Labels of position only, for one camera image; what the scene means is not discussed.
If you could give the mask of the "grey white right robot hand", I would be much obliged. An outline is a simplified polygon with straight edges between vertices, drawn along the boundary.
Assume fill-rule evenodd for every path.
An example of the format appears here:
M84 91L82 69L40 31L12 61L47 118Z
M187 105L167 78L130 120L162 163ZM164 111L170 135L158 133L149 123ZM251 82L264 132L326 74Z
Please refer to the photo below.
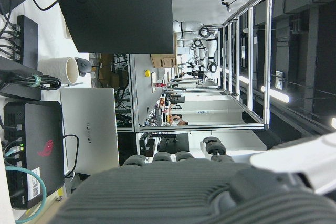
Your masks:
M220 139L208 158L157 153L86 179L52 223L335 223L335 134L282 143L239 161Z

